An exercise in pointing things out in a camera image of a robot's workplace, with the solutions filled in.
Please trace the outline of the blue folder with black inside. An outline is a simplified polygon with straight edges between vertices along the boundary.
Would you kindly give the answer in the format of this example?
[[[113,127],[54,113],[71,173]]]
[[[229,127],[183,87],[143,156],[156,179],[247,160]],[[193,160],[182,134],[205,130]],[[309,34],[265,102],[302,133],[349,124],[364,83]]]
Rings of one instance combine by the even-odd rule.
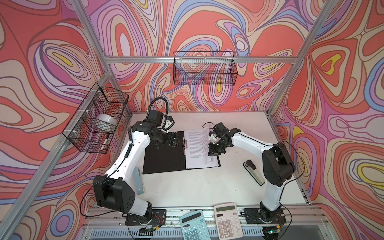
[[[143,174],[178,172],[186,169],[184,132],[178,132],[180,143],[176,147],[150,143],[145,150]]]

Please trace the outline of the printed paper sheet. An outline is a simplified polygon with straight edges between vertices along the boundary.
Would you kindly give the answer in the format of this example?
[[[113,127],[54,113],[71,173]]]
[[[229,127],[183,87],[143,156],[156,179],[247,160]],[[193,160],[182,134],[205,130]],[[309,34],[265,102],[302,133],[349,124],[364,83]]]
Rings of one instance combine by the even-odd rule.
[[[208,129],[185,130],[186,169],[204,169],[208,162],[209,136]]]
[[[210,156],[208,157],[208,162],[206,163],[207,168],[213,168],[219,166],[219,157],[218,156]]]

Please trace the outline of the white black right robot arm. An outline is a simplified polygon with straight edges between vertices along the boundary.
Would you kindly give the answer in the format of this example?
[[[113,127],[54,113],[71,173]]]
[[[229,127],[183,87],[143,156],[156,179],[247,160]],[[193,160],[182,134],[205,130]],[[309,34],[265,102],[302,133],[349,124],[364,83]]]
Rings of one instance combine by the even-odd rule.
[[[221,136],[211,131],[209,136],[213,141],[209,143],[209,156],[220,156],[226,153],[226,148],[238,147],[263,161],[263,174],[267,185],[260,202],[258,217],[262,222],[270,223],[281,210],[284,187],[296,171],[286,146],[282,143],[272,144],[257,140],[239,132],[238,129],[230,130]]]

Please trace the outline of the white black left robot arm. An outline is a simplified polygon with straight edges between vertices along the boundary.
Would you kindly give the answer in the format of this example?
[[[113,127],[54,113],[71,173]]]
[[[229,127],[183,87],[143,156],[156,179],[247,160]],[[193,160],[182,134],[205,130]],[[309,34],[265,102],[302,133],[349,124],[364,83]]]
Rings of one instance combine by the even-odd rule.
[[[176,147],[180,139],[176,132],[165,132],[149,122],[136,122],[129,127],[129,141],[115,163],[104,175],[93,180],[98,207],[135,217],[137,222],[149,223],[153,218],[152,204],[142,200],[131,187],[134,169],[150,143]]]

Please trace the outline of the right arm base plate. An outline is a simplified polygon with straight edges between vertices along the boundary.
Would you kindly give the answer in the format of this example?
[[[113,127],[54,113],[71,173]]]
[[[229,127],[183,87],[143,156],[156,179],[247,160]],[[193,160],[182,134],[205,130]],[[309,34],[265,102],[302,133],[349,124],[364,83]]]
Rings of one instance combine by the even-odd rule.
[[[287,223],[281,207],[274,211],[264,208],[245,208],[240,215],[246,218],[247,224],[284,225]]]

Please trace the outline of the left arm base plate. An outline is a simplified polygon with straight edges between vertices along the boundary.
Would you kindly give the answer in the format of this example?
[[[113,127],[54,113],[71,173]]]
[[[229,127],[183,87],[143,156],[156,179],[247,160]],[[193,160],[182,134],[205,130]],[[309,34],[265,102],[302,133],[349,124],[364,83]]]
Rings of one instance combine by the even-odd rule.
[[[128,214],[125,219],[126,226],[143,226],[143,227],[161,227],[166,223],[166,209],[152,209],[152,212],[147,212],[144,216]]]

